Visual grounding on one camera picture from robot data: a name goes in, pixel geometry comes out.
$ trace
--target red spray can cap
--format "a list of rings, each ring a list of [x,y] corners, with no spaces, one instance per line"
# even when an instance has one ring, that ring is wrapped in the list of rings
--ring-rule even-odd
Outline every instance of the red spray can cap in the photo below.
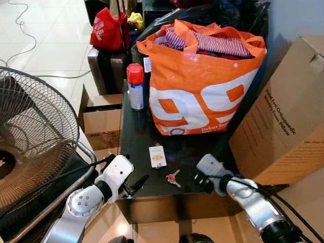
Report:
[[[127,79],[132,85],[140,85],[144,82],[144,70],[138,63],[130,64],[127,67]]]

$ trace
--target spray can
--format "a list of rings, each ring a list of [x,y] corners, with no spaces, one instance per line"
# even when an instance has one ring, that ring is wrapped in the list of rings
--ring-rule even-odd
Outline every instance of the spray can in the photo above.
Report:
[[[131,107],[133,110],[142,110],[145,107],[144,70],[140,64],[130,64],[127,67],[128,90],[130,92]]]

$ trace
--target striped clothing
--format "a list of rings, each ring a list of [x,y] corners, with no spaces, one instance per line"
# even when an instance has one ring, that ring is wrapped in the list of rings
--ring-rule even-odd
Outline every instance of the striped clothing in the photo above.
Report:
[[[165,41],[160,45],[176,50],[183,50],[186,47],[185,41],[174,33],[174,27],[167,28],[166,31]],[[198,51],[216,52],[242,58],[253,57],[238,38],[213,37],[192,30],[191,32],[198,41]]]

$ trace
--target power cord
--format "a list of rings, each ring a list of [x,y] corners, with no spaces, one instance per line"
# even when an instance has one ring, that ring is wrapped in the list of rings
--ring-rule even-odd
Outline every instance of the power cord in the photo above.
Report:
[[[3,59],[0,59],[0,62],[3,62],[3,63],[5,64],[6,67],[10,67],[10,66],[8,65],[8,63],[9,63],[9,61],[10,61],[11,59],[13,59],[13,58],[16,57],[16,56],[19,56],[19,55],[22,55],[22,54],[25,54],[25,53],[27,53],[27,52],[32,51],[33,49],[35,49],[35,47],[36,47],[36,45],[37,45],[37,40],[36,40],[36,38],[35,38],[33,35],[27,33],[27,32],[23,29],[23,26],[25,25],[25,21],[20,21],[20,22],[19,22],[19,19],[21,18],[21,16],[22,16],[24,13],[26,13],[26,11],[28,10],[29,5],[28,5],[28,4],[24,4],[24,3],[12,3],[12,2],[10,2],[10,0],[8,0],[8,3],[11,4],[11,5],[23,5],[23,6],[26,7],[25,10],[24,10],[24,11],[23,11],[23,12],[22,12],[22,13],[21,13],[17,18],[16,18],[15,22],[16,22],[16,24],[19,25],[20,30],[21,30],[25,35],[27,35],[27,36],[29,36],[29,37],[31,37],[31,38],[34,39],[34,45],[33,45],[32,48],[30,48],[30,49],[27,50],[27,51],[20,52],[20,53],[18,53],[18,54],[15,54],[15,55],[11,56],[7,61],[5,61],[5,60],[3,60]],[[79,75],[79,76],[74,76],[74,77],[64,77],[64,76],[55,76],[55,75],[39,75],[39,76],[36,76],[36,77],[79,78],[79,77],[83,77],[83,76],[87,75],[87,74],[90,73],[90,72],[91,72],[91,71],[89,70],[89,71],[87,71],[87,72],[85,72],[85,73],[83,73],[83,74],[81,74],[81,75]]]
[[[208,176],[210,178],[217,178],[217,179],[222,179],[223,177],[221,176]],[[259,188],[255,188],[254,186],[248,184],[248,183],[245,183],[245,182],[241,182],[241,181],[237,181],[235,179],[230,179],[231,181],[235,181],[235,182],[238,182],[242,185],[245,185],[247,186],[248,188],[250,189],[253,189],[254,191],[262,194],[263,196],[265,196],[266,198],[269,198],[269,195],[272,195],[274,197],[276,197],[278,200],[280,200],[284,205],[286,205],[295,215],[296,217],[313,233],[313,235],[321,242],[321,243],[324,243],[324,239],[316,232],[316,230],[311,227],[307,221],[293,208],[293,206],[291,206],[286,200],[284,200],[281,196],[279,196],[277,193],[265,188],[264,186],[262,185],[259,185]],[[278,210],[280,212],[284,212],[283,209],[277,204],[275,203],[274,204],[276,207],[278,207]],[[283,213],[283,216],[287,217],[287,221],[292,224],[292,226],[294,225],[291,221],[291,219],[288,217],[288,215],[284,212]],[[312,242],[310,241],[306,236],[302,235],[303,239],[306,239],[306,242]]]
[[[12,210],[12,209],[17,205],[17,204],[19,204],[21,201],[23,201],[24,199],[26,199],[26,198],[29,197],[30,195],[32,195],[32,194],[38,192],[38,191],[41,190],[42,188],[44,188],[44,187],[46,187],[46,186],[52,184],[53,182],[55,182],[55,181],[57,181],[57,180],[60,180],[60,179],[62,179],[62,178],[64,178],[64,177],[67,177],[67,176],[69,176],[69,175],[71,175],[71,174],[73,174],[73,173],[76,173],[76,172],[82,171],[82,170],[84,170],[84,169],[90,168],[90,167],[92,167],[92,166],[96,166],[96,165],[101,164],[101,163],[104,163],[104,162],[106,162],[107,164],[109,164],[110,162],[112,162],[112,160],[113,160],[114,158],[115,158],[115,155],[114,155],[114,154],[111,154],[110,156],[106,157],[105,159],[102,159],[102,160],[97,161],[97,162],[95,162],[95,163],[88,164],[88,165],[86,165],[86,166],[82,166],[82,167],[79,167],[79,168],[77,168],[77,169],[71,170],[71,171],[69,171],[69,172],[66,172],[66,173],[64,173],[64,174],[62,174],[62,175],[60,175],[60,176],[57,176],[57,177],[55,177],[55,178],[53,178],[53,179],[51,179],[51,180],[45,182],[45,183],[42,184],[42,185],[39,185],[39,186],[35,187],[32,191],[30,191],[29,193],[23,195],[21,198],[19,198],[17,201],[15,201],[12,205],[10,205],[8,208],[6,208],[6,209],[2,212],[2,214],[0,215],[0,220],[1,220],[1,219],[2,219],[2,218],[3,218],[7,213],[9,213],[9,211],[11,211],[11,210]]]

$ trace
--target suitcase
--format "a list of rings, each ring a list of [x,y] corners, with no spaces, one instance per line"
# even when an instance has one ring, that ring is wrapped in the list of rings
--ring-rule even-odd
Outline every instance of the suitcase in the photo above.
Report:
[[[118,0],[116,2],[118,9],[120,9]],[[88,54],[88,63],[99,95],[111,95],[123,92],[126,67],[129,63],[129,51],[126,50],[125,35],[121,27],[120,31],[124,41],[123,52],[113,52],[92,47]]]

